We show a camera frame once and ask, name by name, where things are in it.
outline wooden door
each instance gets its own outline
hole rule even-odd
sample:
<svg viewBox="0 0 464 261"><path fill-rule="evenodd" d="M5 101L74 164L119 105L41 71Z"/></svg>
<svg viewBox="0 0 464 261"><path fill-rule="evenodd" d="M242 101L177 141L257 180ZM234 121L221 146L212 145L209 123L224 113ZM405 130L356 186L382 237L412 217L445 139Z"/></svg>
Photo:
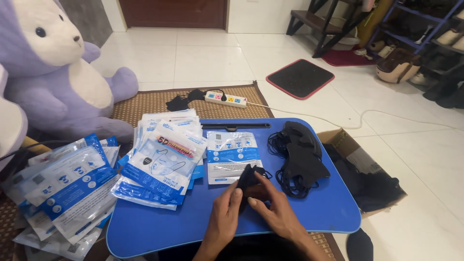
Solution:
<svg viewBox="0 0 464 261"><path fill-rule="evenodd" d="M227 0L119 0L128 27L226 28Z"/></svg>

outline red rug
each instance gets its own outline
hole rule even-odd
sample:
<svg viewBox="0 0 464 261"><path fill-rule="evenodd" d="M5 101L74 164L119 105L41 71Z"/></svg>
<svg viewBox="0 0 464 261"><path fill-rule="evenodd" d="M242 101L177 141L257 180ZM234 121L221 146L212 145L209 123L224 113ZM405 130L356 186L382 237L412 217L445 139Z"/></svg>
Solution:
<svg viewBox="0 0 464 261"><path fill-rule="evenodd" d="M357 50L357 48L353 48L350 51L336 51L330 49L322 59L332 65L332 66L362 66L362 65L375 65L375 57L374 59L369 61L366 57L356 55L353 51Z"/></svg>

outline power strip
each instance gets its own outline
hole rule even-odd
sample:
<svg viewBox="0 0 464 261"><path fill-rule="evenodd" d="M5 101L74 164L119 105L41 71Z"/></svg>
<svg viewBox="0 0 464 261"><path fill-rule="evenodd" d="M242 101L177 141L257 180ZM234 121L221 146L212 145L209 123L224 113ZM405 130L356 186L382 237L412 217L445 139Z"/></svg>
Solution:
<svg viewBox="0 0 464 261"><path fill-rule="evenodd" d="M220 92L208 91L206 93L206 95L205 95L205 101L212 102L212 103L229 105L229 106L234 106L234 107L238 107L238 108L246 108L246 98L226 94L227 100L222 101L221 100L222 96L223 96L223 94L220 93Z"/></svg>

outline black mat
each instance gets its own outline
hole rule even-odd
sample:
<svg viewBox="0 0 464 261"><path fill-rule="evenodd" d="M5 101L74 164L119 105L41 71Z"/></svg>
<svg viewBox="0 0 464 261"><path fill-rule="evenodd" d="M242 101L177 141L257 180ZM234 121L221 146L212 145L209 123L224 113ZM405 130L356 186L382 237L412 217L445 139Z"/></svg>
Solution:
<svg viewBox="0 0 464 261"><path fill-rule="evenodd" d="M266 80L297 99L307 99L335 78L334 74L300 59L266 77Z"/></svg>

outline white wall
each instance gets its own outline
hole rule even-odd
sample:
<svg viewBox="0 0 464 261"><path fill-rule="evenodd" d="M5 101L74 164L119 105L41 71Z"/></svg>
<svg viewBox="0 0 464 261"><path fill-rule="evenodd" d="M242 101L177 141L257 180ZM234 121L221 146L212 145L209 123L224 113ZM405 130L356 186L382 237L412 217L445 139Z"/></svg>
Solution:
<svg viewBox="0 0 464 261"><path fill-rule="evenodd" d="M317 14L324 15L328 1ZM307 10L310 0L229 0L227 31L229 33L285 33L291 10ZM348 4L340 2L333 16L342 17ZM305 33L307 28L298 32Z"/></svg>
<svg viewBox="0 0 464 261"><path fill-rule="evenodd" d="M126 21L124 20L121 7L119 6L119 0L102 0L102 3L113 31L127 31Z"/></svg>

